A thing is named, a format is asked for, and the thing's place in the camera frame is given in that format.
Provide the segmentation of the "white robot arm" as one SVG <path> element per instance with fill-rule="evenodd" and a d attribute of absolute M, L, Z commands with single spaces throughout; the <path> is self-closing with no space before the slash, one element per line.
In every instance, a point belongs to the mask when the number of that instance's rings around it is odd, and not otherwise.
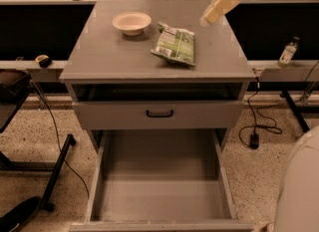
<path fill-rule="evenodd" d="M 212 0 L 200 24 L 208 26 L 241 0 Z M 281 180 L 274 222 L 267 232 L 319 232 L 319 126 L 295 143 Z"/>

